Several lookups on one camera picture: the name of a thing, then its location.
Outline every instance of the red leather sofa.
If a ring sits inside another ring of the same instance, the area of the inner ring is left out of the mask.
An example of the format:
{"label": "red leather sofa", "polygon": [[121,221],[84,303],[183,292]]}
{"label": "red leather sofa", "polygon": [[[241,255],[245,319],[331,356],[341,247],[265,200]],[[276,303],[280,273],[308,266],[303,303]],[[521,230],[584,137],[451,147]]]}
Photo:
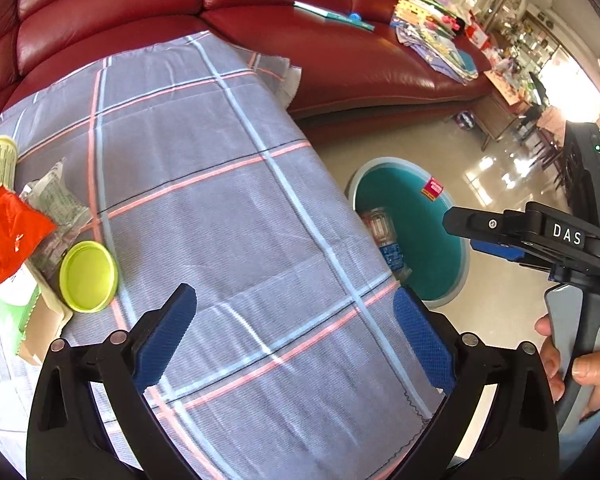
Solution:
{"label": "red leather sofa", "polygon": [[[400,46],[388,25],[396,0],[300,0],[357,12],[374,32],[293,1],[0,0],[0,112],[88,62],[207,29],[302,67],[289,112],[313,142],[450,114],[490,91],[484,76],[463,86]],[[458,43],[490,68],[467,38]]]}

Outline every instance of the teal trash bin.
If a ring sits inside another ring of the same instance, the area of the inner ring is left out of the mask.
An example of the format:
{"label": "teal trash bin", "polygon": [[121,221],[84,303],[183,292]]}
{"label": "teal trash bin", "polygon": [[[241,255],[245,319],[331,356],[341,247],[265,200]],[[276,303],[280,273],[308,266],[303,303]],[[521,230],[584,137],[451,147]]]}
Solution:
{"label": "teal trash bin", "polygon": [[442,227],[442,217],[454,205],[449,193],[443,191],[433,202],[422,194],[430,178],[401,158],[375,158],[356,172],[346,193],[357,212],[387,209],[405,263],[413,271],[407,284],[428,308],[437,308],[462,289],[469,270],[469,244]]}

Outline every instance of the blue gripper pad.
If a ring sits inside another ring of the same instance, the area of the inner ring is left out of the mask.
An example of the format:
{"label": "blue gripper pad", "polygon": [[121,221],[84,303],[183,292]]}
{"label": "blue gripper pad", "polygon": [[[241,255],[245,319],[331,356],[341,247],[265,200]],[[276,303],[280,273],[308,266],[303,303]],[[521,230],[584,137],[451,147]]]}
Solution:
{"label": "blue gripper pad", "polygon": [[510,262],[516,262],[525,255],[525,251],[517,247],[502,246],[480,240],[471,240],[471,248],[479,253],[491,254]]}
{"label": "blue gripper pad", "polygon": [[449,396],[456,386],[454,361],[433,327],[427,320],[425,307],[404,288],[394,295],[394,315],[404,336],[416,354],[427,379],[435,388]]}
{"label": "blue gripper pad", "polygon": [[139,392],[144,392],[147,387],[155,386],[160,381],[196,315],[197,305],[196,291],[184,283],[164,304],[162,309],[166,309],[166,313],[161,316],[157,326],[136,354],[133,378]]}

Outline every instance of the gray checkered fabric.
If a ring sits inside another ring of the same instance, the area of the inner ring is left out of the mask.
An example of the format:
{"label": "gray checkered fabric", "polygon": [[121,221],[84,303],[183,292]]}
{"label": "gray checkered fabric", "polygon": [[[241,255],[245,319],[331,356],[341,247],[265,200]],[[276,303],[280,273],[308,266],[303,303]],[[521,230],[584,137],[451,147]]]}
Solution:
{"label": "gray checkered fabric", "polygon": [[[3,113],[0,135],[18,145],[16,190],[65,159],[95,218],[82,239],[118,263],[115,300],[74,316],[72,345],[196,289],[145,397],[203,479],[381,479],[441,396],[394,319],[382,256],[276,100],[289,69],[201,33],[78,70]],[[37,374],[0,345],[0,450],[21,472]]]}

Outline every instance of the human hand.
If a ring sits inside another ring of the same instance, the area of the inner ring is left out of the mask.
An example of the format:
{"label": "human hand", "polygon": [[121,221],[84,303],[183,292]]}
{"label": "human hand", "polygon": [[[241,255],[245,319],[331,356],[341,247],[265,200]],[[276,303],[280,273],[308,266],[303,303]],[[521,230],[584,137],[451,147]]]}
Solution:
{"label": "human hand", "polygon": [[[549,379],[549,388],[554,402],[564,395],[564,380],[558,373],[560,367],[560,352],[551,339],[551,322],[549,315],[541,317],[536,322],[536,332],[546,336],[540,350],[540,359]],[[571,369],[573,379],[582,386],[593,386],[593,393],[581,418],[600,410],[600,352],[578,357]]]}

